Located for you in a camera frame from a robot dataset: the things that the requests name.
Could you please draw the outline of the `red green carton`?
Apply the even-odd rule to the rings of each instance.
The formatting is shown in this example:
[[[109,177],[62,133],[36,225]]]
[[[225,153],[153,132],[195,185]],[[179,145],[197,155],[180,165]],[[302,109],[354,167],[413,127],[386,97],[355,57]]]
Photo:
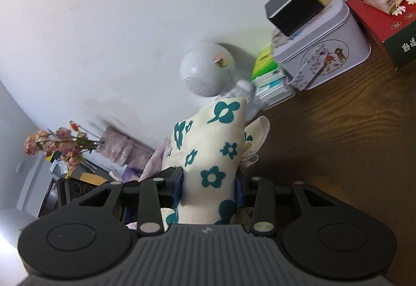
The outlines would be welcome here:
[[[396,70],[415,60],[415,0],[403,0],[390,15],[361,0],[347,4]]]

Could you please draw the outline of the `pink patterned storage box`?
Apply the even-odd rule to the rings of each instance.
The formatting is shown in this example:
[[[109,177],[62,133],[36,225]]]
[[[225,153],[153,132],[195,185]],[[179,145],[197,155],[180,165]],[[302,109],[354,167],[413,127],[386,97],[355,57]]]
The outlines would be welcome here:
[[[96,152],[118,166],[127,165],[136,170],[143,170],[154,150],[109,126],[98,141]]]

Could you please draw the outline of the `pink floral clothes pile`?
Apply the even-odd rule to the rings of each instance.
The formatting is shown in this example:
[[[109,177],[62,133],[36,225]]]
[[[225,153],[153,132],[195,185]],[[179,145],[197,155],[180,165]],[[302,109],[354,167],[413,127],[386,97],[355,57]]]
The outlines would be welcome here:
[[[148,158],[143,168],[135,168],[134,165],[128,165],[124,170],[123,182],[143,181],[150,178],[160,171],[166,163],[166,159],[171,152],[171,140],[166,138]]]

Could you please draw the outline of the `lavender tin box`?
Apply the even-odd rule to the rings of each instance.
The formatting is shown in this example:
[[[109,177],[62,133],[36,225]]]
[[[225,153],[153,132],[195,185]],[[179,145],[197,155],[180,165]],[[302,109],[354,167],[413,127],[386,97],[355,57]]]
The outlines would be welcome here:
[[[271,55],[302,91],[365,62],[372,48],[344,0],[332,0],[285,44],[274,37]]]

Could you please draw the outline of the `dried flower bouquet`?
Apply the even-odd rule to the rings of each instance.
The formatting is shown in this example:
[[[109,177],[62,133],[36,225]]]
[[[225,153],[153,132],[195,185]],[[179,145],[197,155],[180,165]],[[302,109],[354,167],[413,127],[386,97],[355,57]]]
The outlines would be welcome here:
[[[54,132],[39,130],[29,135],[23,149],[28,156],[38,153],[43,153],[46,158],[58,155],[58,159],[72,170],[82,163],[84,154],[91,154],[99,146],[99,141],[90,139],[89,135],[90,132],[71,120],[69,128],[60,127]]]

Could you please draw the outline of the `cream teal flower garment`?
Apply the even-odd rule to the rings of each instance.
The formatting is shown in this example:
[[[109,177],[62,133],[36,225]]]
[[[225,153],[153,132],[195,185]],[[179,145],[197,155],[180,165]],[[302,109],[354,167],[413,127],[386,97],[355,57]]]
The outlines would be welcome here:
[[[181,167],[183,184],[179,204],[161,211],[166,226],[234,222],[236,173],[258,161],[270,130],[264,116],[246,123],[245,111],[245,99],[227,98],[175,124],[162,167]]]

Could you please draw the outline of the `green white packet stack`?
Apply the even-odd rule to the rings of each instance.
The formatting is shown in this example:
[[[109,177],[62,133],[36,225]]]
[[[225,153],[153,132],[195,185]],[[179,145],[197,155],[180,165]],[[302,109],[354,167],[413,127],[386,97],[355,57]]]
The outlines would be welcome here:
[[[295,96],[295,90],[288,84],[284,69],[273,59],[272,47],[261,50],[256,58],[251,82],[255,87],[255,103],[264,111]]]

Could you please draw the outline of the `white round speaker robot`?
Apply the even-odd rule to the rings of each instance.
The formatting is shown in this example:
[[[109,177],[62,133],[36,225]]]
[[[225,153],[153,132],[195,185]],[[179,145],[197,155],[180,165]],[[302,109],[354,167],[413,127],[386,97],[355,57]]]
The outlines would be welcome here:
[[[203,99],[244,98],[247,123],[260,110],[255,102],[254,84],[238,74],[232,54],[217,43],[201,43],[186,52],[180,64],[180,78],[193,95]]]

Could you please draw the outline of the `black small box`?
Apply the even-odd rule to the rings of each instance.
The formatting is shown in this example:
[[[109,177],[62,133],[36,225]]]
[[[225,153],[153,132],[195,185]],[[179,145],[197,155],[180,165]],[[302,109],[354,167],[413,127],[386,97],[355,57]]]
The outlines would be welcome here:
[[[285,36],[291,36],[325,6],[319,0],[269,0],[265,5],[268,20]]]

